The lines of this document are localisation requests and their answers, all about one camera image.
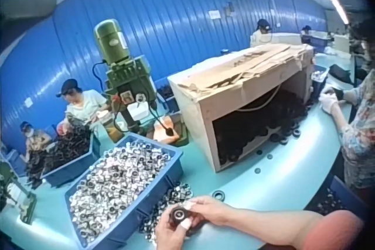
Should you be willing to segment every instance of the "white glove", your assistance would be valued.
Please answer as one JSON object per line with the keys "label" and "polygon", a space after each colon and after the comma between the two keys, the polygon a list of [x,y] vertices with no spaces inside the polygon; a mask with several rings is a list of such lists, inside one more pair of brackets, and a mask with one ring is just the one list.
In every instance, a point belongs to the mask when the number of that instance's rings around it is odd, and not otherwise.
{"label": "white glove", "polygon": [[333,87],[330,86],[330,85],[325,85],[321,94],[328,94],[328,93],[335,93],[335,91],[333,90]]}
{"label": "white glove", "polygon": [[328,114],[332,114],[332,106],[339,103],[338,98],[334,94],[321,94],[319,101],[322,104],[322,109]]}

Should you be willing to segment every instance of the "machine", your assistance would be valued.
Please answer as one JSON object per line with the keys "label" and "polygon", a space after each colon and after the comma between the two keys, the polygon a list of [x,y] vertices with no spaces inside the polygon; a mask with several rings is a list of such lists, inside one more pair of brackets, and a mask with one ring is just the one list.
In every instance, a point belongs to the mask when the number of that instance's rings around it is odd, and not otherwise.
{"label": "machine", "polygon": [[[19,204],[8,192],[8,186],[13,183],[26,196],[22,205]],[[20,210],[20,219],[25,224],[30,224],[36,205],[36,195],[27,191],[19,182],[10,164],[0,160],[0,212],[6,206],[6,200],[10,199]]]}
{"label": "machine", "polygon": [[[129,131],[145,136],[145,129],[140,126],[139,121],[133,120],[127,106],[147,101],[150,112],[157,119],[151,111],[156,110],[156,93],[149,79],[150,66],[145,56],[133,58],[130,55],[117,20],[109,19],[99,23],[94,33],[104,57],[103,62],[109,66],[105,93],[112,108],[124,117]],[[172,133],[173,136],[173,130],[165,129],[167,135]]]}

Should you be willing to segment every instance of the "light blue table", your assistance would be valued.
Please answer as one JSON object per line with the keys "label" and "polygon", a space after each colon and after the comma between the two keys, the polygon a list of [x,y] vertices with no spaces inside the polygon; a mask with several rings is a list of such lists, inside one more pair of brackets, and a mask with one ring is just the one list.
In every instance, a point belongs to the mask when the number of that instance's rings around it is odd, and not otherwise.
{"label": "light blue table", "polygon": [[[318,55],[316,63],[329,67],[333,63],[352,71],[354,64],[338,57]],[[350,89],[334,78],[333,85]],[[351,106],[344,105],[343,113],[349,119]],[[114,144],[99,132],[101,150]],[[291,138],[287,146],[266,143],[263,154],[251,154],[236,165],[215,174],[206,158],[194,143],[183,147],[182,182],[189,183],[195,195],[211,194],[222,190],[226,203],[238,208],[254,210],[303,210],[318,191],[336,160],[340,143],[333,119],[318,106],[309,112],[301,123],[302,135]],[[69,185],[52,189],[47,183],[37,190],[37,205],[32,225],[23,224],[18,212],[6,207],[0,214],[0,229],[12,237],[13,242],[25,250],[75,250],[64,193]],[[186,241],[184,250],[249,250],[258,249],[264,243],[251,236],[228,228],[206,224],[198,234]],[[141,234],[134,234],[124,249],[146,250],[154,246]]]}

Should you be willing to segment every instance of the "blue wall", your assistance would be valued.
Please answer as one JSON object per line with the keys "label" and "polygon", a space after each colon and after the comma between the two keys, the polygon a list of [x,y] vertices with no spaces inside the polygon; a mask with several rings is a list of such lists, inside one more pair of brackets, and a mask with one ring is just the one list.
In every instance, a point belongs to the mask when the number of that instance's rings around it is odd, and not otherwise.
{"label": "blue wall", "polygon": [[[234,13],[226,17],[228,2]],[[274,17],[270,8],[277,12]],[[221,19],[211,20],[210,10],[219,10]],[[24,152],[22,121],[43,129],[64,118],[66,105],[55,94],[65,79],[99,90],[91,74],[92,65],[101,61],[93,27],[108,18],[118,19],[131,53],[146,55],[159,83],[218,56],[221,49],[248,47],[259,18],[268,19],[275,32],[299,32],[306,24],[326,30],[324,9],[313,0],[65,0],[52,17],[28,31],[0,69],[5,144]],[[98,71],[105,78],[105,67]],[[30,108],[24,105],[28,97]]]}

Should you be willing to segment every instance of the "white shirt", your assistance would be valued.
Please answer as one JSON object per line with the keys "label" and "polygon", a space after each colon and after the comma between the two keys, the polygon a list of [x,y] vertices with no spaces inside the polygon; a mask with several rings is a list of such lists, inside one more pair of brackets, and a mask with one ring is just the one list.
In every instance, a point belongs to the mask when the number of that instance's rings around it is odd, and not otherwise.
{"label": "white shirt", "polygon": [[252,36],[250,36],[250,47],[256,47],[271,43],[272,35],[270,33],[262,34],[260,29],[257,29]]}
{"label": "white shirt", "polygon": [[74,117],[88,123],[96,114],[96,112],[105,105],[107,99],[95,90],[83,91],[83,106],[69,104],[66,112],[71,113]]}

